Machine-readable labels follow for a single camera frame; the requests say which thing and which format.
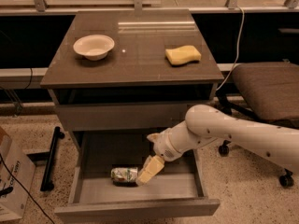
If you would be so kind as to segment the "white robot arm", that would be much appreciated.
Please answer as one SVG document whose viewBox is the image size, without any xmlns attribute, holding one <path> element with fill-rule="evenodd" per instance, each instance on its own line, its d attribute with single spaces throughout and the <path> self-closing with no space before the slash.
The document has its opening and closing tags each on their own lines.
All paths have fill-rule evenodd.
<svg viewBox="0 0 299 224">
<path fill-rule="evenodd" d="M 216 139 L 233 142 L 286 170 L 279 178 L 283 187 L 293 185 L 292 174 L 299 171 L 299 131 L 296 129 L 232 118 L 209 105 L 194 105 L 180 124 L 152 133 L 154 156 L 147 157 L 136 184 L 148 183 L 167 161 L 186 151 L 203 147 Z"/>
</svg>

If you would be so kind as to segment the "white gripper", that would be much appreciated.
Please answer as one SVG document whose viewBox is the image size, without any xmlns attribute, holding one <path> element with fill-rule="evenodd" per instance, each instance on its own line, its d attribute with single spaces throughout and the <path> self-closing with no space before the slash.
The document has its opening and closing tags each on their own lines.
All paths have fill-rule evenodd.
<svg viewBox="0 0 299 224">
<path fill-rule="evenodd" d="M 142 169 L 138 172 L 135 180 L 138 186 L 147 184 L 156 176 L 164 168 L 164 161 L 174 161 L 181 157 L 181 154 L 172 146 L 170 137 L 169 130 L 151 133 L 147 136 L 147 139 L 153 143 L 153 150 L 156 155 L 148 156 Z"/>
</svg>

